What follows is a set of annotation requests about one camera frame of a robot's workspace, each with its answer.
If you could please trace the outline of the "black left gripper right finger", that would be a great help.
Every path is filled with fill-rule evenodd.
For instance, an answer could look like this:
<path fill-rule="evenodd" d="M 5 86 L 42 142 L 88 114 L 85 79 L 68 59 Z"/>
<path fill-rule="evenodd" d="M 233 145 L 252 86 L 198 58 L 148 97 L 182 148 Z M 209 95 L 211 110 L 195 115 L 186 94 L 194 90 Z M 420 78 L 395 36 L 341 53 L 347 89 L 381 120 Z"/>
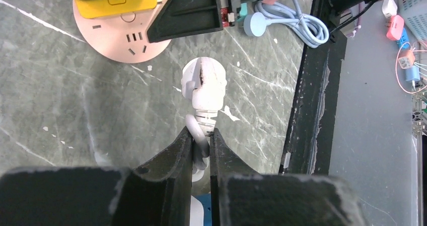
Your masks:
<path fill-rule="evenodd" d="M 213 225 L 365 225 L 356 193 L 339 177 L 260 174 L 210 136 Z"/>

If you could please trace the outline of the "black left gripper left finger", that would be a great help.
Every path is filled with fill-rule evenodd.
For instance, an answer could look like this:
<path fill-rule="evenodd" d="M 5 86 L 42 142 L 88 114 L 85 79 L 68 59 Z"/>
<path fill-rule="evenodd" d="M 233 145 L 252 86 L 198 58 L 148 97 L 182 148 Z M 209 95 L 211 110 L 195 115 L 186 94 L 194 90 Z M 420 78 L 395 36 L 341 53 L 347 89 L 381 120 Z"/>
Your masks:
<path fill-rule="evenodd" d="M 1 225 L 189 225 L 192 137 L 137 168 L 18 167 L 1 176 Z"/>

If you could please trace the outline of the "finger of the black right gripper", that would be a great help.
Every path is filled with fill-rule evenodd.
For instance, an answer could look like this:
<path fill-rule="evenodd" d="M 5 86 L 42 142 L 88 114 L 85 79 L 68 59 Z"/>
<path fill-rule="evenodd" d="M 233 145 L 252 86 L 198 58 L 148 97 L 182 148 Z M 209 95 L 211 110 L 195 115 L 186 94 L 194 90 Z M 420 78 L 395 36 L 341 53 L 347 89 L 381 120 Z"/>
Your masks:
<path fill-rule="evenodd" d="M 153 43 L 222 29 L 220 0 L 167 0 L 147 37 Z"/>

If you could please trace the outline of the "teal cube adapter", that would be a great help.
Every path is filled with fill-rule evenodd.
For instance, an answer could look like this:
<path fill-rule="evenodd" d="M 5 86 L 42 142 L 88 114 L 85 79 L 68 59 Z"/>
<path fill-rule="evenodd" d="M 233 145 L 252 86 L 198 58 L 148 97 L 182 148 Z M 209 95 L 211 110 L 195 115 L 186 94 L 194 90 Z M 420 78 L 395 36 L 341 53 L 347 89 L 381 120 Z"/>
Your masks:
<path fill-rule="evenodd" d="M 244 20 L 247 15 L 248 15 L 247 3 L 242 3 L 241 9 L 240 9 L 239 14 L 238 14 L 237 21 L 240 22 L 240 21 Z"/>

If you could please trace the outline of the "white plug with cord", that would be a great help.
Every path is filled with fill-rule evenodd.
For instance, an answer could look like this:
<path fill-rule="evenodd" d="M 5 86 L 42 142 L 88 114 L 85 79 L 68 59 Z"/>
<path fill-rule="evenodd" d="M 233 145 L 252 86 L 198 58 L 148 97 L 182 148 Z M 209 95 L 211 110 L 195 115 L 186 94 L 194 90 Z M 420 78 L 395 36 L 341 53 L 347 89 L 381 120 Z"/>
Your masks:
<path fill-rule="evenodd" d="M 194 109 L 194 113 L 185 116 L 185 126 L 193 138 L 192 182 L 201 180 L 209 165 L 209 137 L 224 105 L 226 86 L 224 67 L 211 57 L 197 57 L 182 70 L 182 96 Z"/>

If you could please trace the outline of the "light blue round plug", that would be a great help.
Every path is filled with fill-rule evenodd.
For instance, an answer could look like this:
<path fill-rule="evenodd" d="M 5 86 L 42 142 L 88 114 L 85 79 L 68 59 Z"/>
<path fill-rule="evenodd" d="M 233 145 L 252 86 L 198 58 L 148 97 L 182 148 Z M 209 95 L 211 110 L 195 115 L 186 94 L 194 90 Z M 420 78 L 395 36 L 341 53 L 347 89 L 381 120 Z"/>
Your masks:
<path fill-rule="evenodd" d="M 261 12 L 255 12 L 245 17 L 243 29 L 245 34 L 250 37 L 260 37 L 265 33 L 269 25 L 271 25 L 270 19 L 266 18 Z"/>

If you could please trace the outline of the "white long power strip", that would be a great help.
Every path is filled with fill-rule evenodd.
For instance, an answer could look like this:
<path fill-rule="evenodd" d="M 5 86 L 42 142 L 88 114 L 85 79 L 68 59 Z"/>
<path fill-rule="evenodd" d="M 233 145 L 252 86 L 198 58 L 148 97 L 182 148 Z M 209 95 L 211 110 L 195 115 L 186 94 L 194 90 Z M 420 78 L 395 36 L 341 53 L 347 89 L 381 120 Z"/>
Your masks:
<path fill-rule="evenodd" d="M 191 196 L 190 226 L 212 226 L 211 194 Z"/>

